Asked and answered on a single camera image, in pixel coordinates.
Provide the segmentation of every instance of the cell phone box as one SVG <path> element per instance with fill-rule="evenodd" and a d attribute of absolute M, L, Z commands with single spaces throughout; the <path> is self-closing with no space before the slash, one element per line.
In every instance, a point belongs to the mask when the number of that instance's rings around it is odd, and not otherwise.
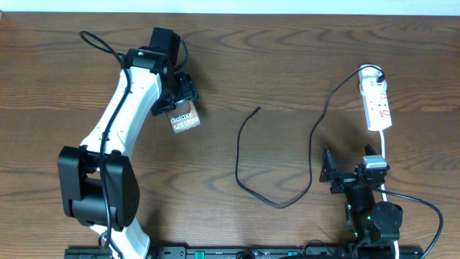
<path fill-rule="evenodd" d="M 166 115 L 175 134 L 200 124 L 200 118 L 192 101 L 177 106 L 175 110 L 166 112 Z"/>

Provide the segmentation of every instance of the white power strip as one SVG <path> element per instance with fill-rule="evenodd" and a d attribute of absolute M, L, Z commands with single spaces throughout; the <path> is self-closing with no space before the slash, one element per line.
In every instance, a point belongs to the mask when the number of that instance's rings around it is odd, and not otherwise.
<path fill-rule="evenodd" d="M 385 130 L 392 125 L 386 92 L 387 82 L 377 82 L 381 75 L 375 68 L 365 68 L 359 72 L 359 90 L 364 102 L 367 129 L 371 131 Z"/>

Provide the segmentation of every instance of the black cable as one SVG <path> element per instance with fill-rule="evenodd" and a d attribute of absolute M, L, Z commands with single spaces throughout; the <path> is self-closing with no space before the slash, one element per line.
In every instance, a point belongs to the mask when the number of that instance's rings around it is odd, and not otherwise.
<path fill-rule="evenodd" d="M 111 54 L 113 54 L 113 53 L 109 50 L 109 48 L 107 47 L 108 45 L 106 46 L 107 48 L 99 47 L 98 45 L 96 45 L 96 44 L 92 43 L 91 41 L 89 41 L 88 39 L 86 39 L 85 35 L 84 35 L 82 32 L 85 32 L 84 34 L 88 34 L 88 35 L 91 36 L 93 39 L 96 39 L 95 37 L 93 37 L 93 36 L 95 36 L 95 35 L 93 35 L 93 34 L 90 33 L 90 32 L 87 32 L 87 31 L 85 31 L 85 30 L 80 31 L 80 37 L 81 37 L 82 40 L 84 40 L 86 43 L 88 43 L 89 45 L 95 47 L 95 48 L 98 49 L 98 50 L 104 51 L 105 53 L 111 53 Z M 120 56 L 123 56 L 123 55 L 124 55 L 123 53 L 116 53 L 116 54 L 117 54 L 117 55 L 120 55 Z"/>
<path fill-rule="evenodd" d="M 276 205 L 275 203 L 273 203 L 272 201 L 270 201 L 269 199 L 263 197 L 262 195 L 258 194 L 256 191 L 253 191 L 251 190 L 250 188 L 247 188 L 243 183 L 241 183 L 241 181 L 239 181 L 238 179 L 238 161 L 239 161 L 239 137 L 242 133 L 242 130 L 243 130 L 243 127 L 244 125 L 246 124 L 247 120 L 250 119 L 252 116 L 254 116 L 259 110 L 260 110 L 260 106 L 257 107 L 243 122 L 243 125 L 241 126 L 241 128 L 239 129 L 239 132 L 238 132 L 238 139 L 236 141 L 236 166 L 235 166 L 235 178 L 236 178 L 236 182 L 238 183 L 239 187 L 241 187 L 243 190 L 247 191 L 248 193 L 250 193 L 251 195 L 253 195 L 254 197 L 258 198 L 259 200 L 263 201 L 264 203 L 266 203 L 267 205 L 271 206 L 272 208 L 275 208 L 275 209 L 285 209 L 291 205 L 293 205 L 295 202 L 297 202 L 298 200 L 300 200 L 307 192 L 308 190 L 310 189 L 311 187 L 311 183 L 312 183 L 312 179 L 313 179 L 313 170 L 311 168 L 311 140 L 312 140 L 312 137 L 313 137 L 313 133 L 315 132 L 315 129 L 316 127 L 318 126 L 318 124 L 323 120 L 323 118 L 325 117 L 326 115 L 326 112 L 328 111 L 328 106 L 329 106 L 329 102 L 331 101 L 331 98 L 333 96 L 333 94 L 339 89 L 341 88 L 348 80 L 350 80 L 350 78 L 352 78 L 353 76 L 355 76 L 359 71 L 365 69 L 365 68 L 375 68 L 377 69 L 378 71 L 380 71 L 380 73 L 382 73 L 382 75 L 377 79 L 377 82 L 383 82 L 384 79 L 385 79 L 385 74 L 383 73 L 382 69 L 376 67 L 375 65 L 366 65 L 366 66 L 363 66 L 361 68 L 359 68 L 357 71 L 354 71 L 348 78 L 346 78 L 342 83 L 339 84 L 339 86 L 337 86 L 332 92 L 331 94 L 329 95 L 329 98 L 326 102 L 326 106 L 324 107 L 324 112 L 323 114 L 321 115 L 321 117 L 318 119 L 318 121 L 315 123 L 315 125 L 313 126 L 313 128 L 311 129 L 311 132 L 310 132 L 310 137 L 308 139 L 308 165 L 310 167 L 310 182 L 308 183 L 307 185 L 307 188 L 305 188 L 305 190 L 297 197 L 295 198 L 293 201 L 289 202 L 288 204 L 286 205 L 283 205 L 283 206 L 278 206 Z"/>
<path fill-rule="evenodd" d="M 425 252 L 422 254 L 422 256 L 420 257 L 420 259 L 424 259 L 427 254 L 431 251 L 431 249 L 433 249 L 434 245 L 436 244 L 436 242 L 438 242 L 438 239 L 439 237 L 441 236 L 441 232 L 443 231 L 443 226 L 444 226 L 444 218 L 443 218 L 443 214 L 442 212 L 434 205 L 432 205 L 431 203 L 427 202 L 427 201 L 424 201 L 422 199 L 419 199 L 419 198 L 415 198 L 415 197 L 412 197 L 412 196 L 408 196 L 408 195 L 403 195 L 403 194 L 397 194 L 395 192 L 392 192 L 392 191 L 383 191 L 383 190 L 380 190 L 379 188 L 375 188 L 374 186 L 371 186 L 369 185 L 370 188 L 374 191 L 378 191 L 380 193 L 384 193 L 384 194 L 388 194 L 388 195 L 392 195 L 392 196 L 396 196 L 396 197 L 400 197 L 400 198 L 403 198 L 403 199 L 408 199 L 410 201 L 415 201 L 415 202 L 418 202 L 418 203 L 421 203 L 423 205 L 426 205 L 426 206 L 429 206 L 430 208 L 432 208 L 439 216 L 439 226 L 438 226 L 438 231 L 436 231 L 436 234 L 433 238 L 433 240 L 431 241 L 430 245 L 426 248 Z"/>
<path fill-rule="evenodd" d="M 331 255 L 334 255 L 334 253 L 331 251 L 331 249 L 329 248 L 329 246 L 326 245 L 326 244 L 325 244 L 323 241 L 321 241 L 321 240 L 310 240 L 310 241 L 308 241 L 308 243 L 306 243 L 306 244 L 303 246 L 303 248 L 302 248 L 302 255 L 304 255 L 303 251 L 305 251 L 305 254 L 307 253 L 306 248 L 309 247 L 310 244 L 311 244 L 312 242 L 319 242 L 319 243 L 321 243 L 321 244 L 328 250 L 328 252 L 329 252 Z"/>
<path fill-rule="evenodd" d="M 102 245 L 103 245 L 102 239 L 103 239 L 103 238 L 106 238 L 106 236 L 105 236 L 106 234 L 107 234 L 107 232 L 104 232 L 104 233 L 102 233 L 102 234 L 99 236 L 99 238 L 98 238 L 98 245 L 99 245 L 99 247 L 102 247 Z"/>
<path fill-rule="evenodd" d="M 106 49 L 103 49 L 102 47 L 94 45 L 92 42 L 89 42 L 84 35 L 88 35 L 89 37 L 92 37 L 93 39 L 97 40 L 99 43 L 101 43 Z M 107 191 L 107 183 L 106 183 L 106 171 L 105 171 L 105 162 L 104 162 L 104 152 L 106 149 L 106 141 L 107 137 L 109 136 L 110 128 L 112 124 L 114 123 L 114 120 L 119 113 L 121 107 L 123 106 L 124 101 L 128 97 L 129 92 L 131 91 L 131 76 L 128 73 L 128 69 L 126 67 L 126 64 L 121 60 L 119 57 L 119 53 L 115 52 L 115 50 L 109 46 L 106 42 L 104 42 L 101 38 L 95 36 L 91 32 L 82 30 L 80 31 L 80 36 L 81 38 L 87 42 L 89 45 L 102 50 L 104 52 L 111 53 L 116 60 L 120 63 L 121 69 L 124 71 L 124 75 L 126 76 L 126 88 L 124 90 L 123 96 L 116 106 L 114 113 L 109 119 L 109 122 L 107 123 L 106 129 L 102 133 L 102 139 L 101 139 L 101 149 L 99 150 L 99 170 L 101 173 L 101 183 L 102 183 L 102 194 L 103 194 L 103 200 L 106 205 L 106 216 L 107 216 L 107 233 L 106 233 L 106 241 L 104 244 L 102 244 L 102 248 L 106 249 L 110 242 L 111 242 L 111 231 L 112 231 L 112 223 L 111 223 L 111 212 L 110 212 L 110 202 L 109 202 L 109 195 Z"/>
<path fill-rule="evenodd" d="M 123 253 L 121 252 L 120 248 L 118 248 L 118 247 L 115 245 L 115 242 L 114 242 L 113 240 L 110 241 L 110 245 L 111 245 L 112 248 L 115 250 L 115 252 L 118 254 L 118 258 L 119 258 L 119 259 L 124 259 Z"/>
<path fill-rule="evenodd" d="M 179 70 L 181 70 L 185 64 L 187 63 L 188 61 L 188 49 L 187 49 L 187 44 L 185 43 L 185 40 L 180 40 L 180 42 L 182 43 L 182 46 L 184 46 L 184 52 L 185 52 L 185 57 L 184 57 L 184 60 L 182 61 L 181 64 L 177 65 L 174 67 L 174 72 L 177 72 Z"/>

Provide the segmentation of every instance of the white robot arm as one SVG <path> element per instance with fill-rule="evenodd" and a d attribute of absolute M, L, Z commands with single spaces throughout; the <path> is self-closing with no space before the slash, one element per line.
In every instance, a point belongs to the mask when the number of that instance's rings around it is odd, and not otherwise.
<path fill-rule="evenodd" d="M 64 147 L 59 155 L 65 214 L 75 217 L 102 237 L 107 231 L 107 216 L 110 214 L 112 231 L 109 247 L 113 258 L 143 259 L 150 246 L 148 235 L 142 231 L 135 217 L 139 187 L 129 162 L 147 114 L 149 111 L 153 115 L 161 114 L 198 98 L 190 76 L 174 69 L 179 44 L 180 38 L 172 30 L 154 28 L 149 47 L 131 49 L 124 55 L 122 62 L 126 71 L 121 70 L 119 84 L 102 118 L 80 147 Z M 128 89 L 126 72 L 131 79 L 130 91 L 112 125 L 109 125 L 104 144 L 104 131 Z M 99 153 L 101 145 L 104 147 L 103 160 Z M 99 171 L 98 163 L 101 161 L 105 164 L 107 197 L 101 180 L 87 177 L 88 173 Z M 104 204 L 106 198 L 110 200 L 110 210 Z"/>

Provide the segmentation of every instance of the black power cord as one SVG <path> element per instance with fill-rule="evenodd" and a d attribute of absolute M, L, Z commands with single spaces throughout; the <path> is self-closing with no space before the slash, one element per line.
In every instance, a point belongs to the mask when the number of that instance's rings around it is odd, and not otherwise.
<path fill-rule="evenodd" d="M 424 201 L 422 199 L 419 199 L 419 198 L 415 198 L 415 197 L 412 197 L 412 196 L 408 196 L 408 195 L 403 195 L 403 194 L 397 194 L 395 192 L 392 192 L 392 191 L 383 191 L 383 190 L 380 190 L 379 188 L 375 188 L 371 185 L 369 185 L 370 188 L 374 191 L 378 191 L 380 193 L 383 193 L 383 194 L 388 194 L 388 195 L 392 195 L 392 196 L 396 196 L 396 197 L 400 197 L 400 198 L 403 198 L 403 199 L 408 199 L 410 201 L 415 201 L 415 202 L 418 202 L 418 203 L 421 203 L 423 205 L 426 205 L 426 206 L 429 206 L 430 208 L 432 208 L 437 214 L 438 214 L 438 217 L 439 217 L 439 226 L 438 226 L 438 231 L 436 231 L 436 234 L 433 238 L 433 240 L 431 241 L 430 245 L 426 248 L 425 252 L 422 254 L 422 256 L 420 257 L 420 259 L 424 259 L 427 254 L 429 254 L 429 252 L 431 251 L 431 249 L 433 249 L 434 245 L 436 244 L 436 242 L 438 242 L 438 239 L 439 237 L 441 236 L 441 232 L 443 231 L 443 226 L 444 226 L 444 218 L 443 218 L 443 214 L 442 212 L 434 205 L 432 205 L 431 203 L 427 202 L 427 201 Z"/>
<path fill-rule="evenodd" d="M 94 45 L 92 42 L 88 41 L 86 39 L 85 35 L 88 35 L 89 37 L 95 39 L 96 41 L 101 43 L 104 47 L 106 47 L 106 49 L 104 49 L 102 47 L 99 47 L 97 45 Z M 121 107 L 123 106 L 124 101 L 128 97 L 129 92 L 131 91 L 131 76 L 128 73 L 128 69 L 126 67 L 126 64 L 120 58 L 120 55 L 123 55 L 123 54 L 115 52 L 115 50 L 112 47 L 110 47 L 109 44 L 107 44 L 101 38 L 95 36 L 91 32 L 82 30 L 82 31 L 80 31 L 80 37 L 85 42 L 87 42 L 89 45 L 91 45 L 91 46 L 93 46 L 93 47 L 95 47 L 95 48 L 97 48 L 99 50 L 102 50 L 102 51 L 104 51 L 106 53 L 111 53 L 116 58 L 118 63 L 120 64 L 121 69 L 124 71 L 124 75 L 126 76 L 126 88 L 124 90 L 122 98 L 120 99 L 120 102 L 116 106 L 116 108 L 114 110 L 114 113 L 112 114 L 112 116 L 109 119 L 109 122 L 106 125 L 106 129 L 102 133 L 101 149 L 99 150 L 99 170 L 100 170 L 100 173 L 101 173 L 102 194 L 103 194 L 104 203 L 106 205 L 106 216 L 107 216 L 107 232 L 105 234 L 106 235 L 106 241 L 103 244 L 101 244 L 101 247 L 103 249 L 106 249 L 109 246 L 109 244 L 111 243 L 112 221 L 111 221 L 109 194 L 108 194 L 108 191 L 107 191 L 106 169 L 105 169 L 106 164 L 104 162 L 104 153 L 105 153 L 105 149 L 106 149 L 106 141 L 107 141 L 107 137 L 109 136 L 110 128 L 111 128 L 112 124 L 114 123 L 114 120 L 115 120 L 117 114 L 119 113 Z"/>
<path fill-rule="evenodd" d="M 268 206 L 271 206 L 272 208 L 275 208 L 275 209 L 285 209 L 291 205 L 293 205 L 295 202 L 297 202 L 298 200 L 300 200 L 307 192 L 308 190 L 310 189 L 311 187 L 311 183 L 312 183 L 312 179 L 313 179 L 313 170 L 311 168 L 311 140 L 312 140 L 312 137 L 313 137 L 313 133 L 315 132 L 315 129 L 316 127 L 319 125 L 319 123 L 323 120 L 323 118 L 325 117 L 326 115 L 326 112 L 328 111 L 328 107 L 329 107 L 329 102 L 331 101 L 331 98 L 332 96 L 336 93 L 336 91 L 341 88 L 346 82 L 348 82 L 348 80 L 350 80 L 353 76 L 355 76 L 357 73 L 359 73 L 361 70 L 365 69 L 365 68 L 375 68 L 377 69 L 378 71 L 380 71 L 380 73 L 382 73 L 382 75 L 377 79 L 377 82 L 378 83 L 381 83 L 384 81 L 385 79 L 385 74 L 383 73 L 382 69 L 376 67 L 375 65 L 365 65 L 361 68 L 359 68 L 357 71 L 354 71 L 348 78 L 346 78 L 343 82 L 341 82 L 339 84 L 339 86 L 337 86 L 332 92 L 331 94 L 329 95 L 329 98 L 326 102 L 326 106 L 324 107 L 324 112 L 323 114 L 321 115 L 321 117 L 318 119 L 318 121 L 315 123 L 315 125 L 313 126 L 313 128 L 311 129 L 311 132 L 310 132 L 310 137 L 308 139 L 308 166 L 310 167 L 310 182 L 308 183 L 307 185 L 307 188 L 305 188 L 305 190 L 297 197 L 295 198 L 293 201 L 287 203 L 286 205 L 282 205 L 282 206 L 279 206 L 279 205 L 276 205 L 275 203 L 273 203 L 272 201 L 270 201 L 269 199 L 263 197 L 262 195 L 258 194 L 256 191 L 253 191 L 251 190 L 250 188 L 247 188 L 239 179 L 238 179 L 238 161 L 239 161 L 239 138 L 240 138 L 240 135 L 242 133 L 242 130 L 243 130 L 243 127 L 244 125 L 246 124 L 246 122 L 248 121 L 248 119 L 251 119 L 252 116 L 254 116 L 259 110 L 260 110 L 260 106 L 257 107 L 243 122 L 243 125 L 241 126 L 241 128 L 239 129 L 239 132 L 238 132 L 238 139 L 236 141 L 236 166 L 235 166 L 235 178 L 236 178 L 236 182 L 238 183 L 239 187 L 241 187 L 243 190 L 247 191 L 248 193 L 250 193 L 251 195 L 253 195 L 254 197 L 258 198 L 259 200 L 263 201 L 264 203 L 266 203 Z"/>

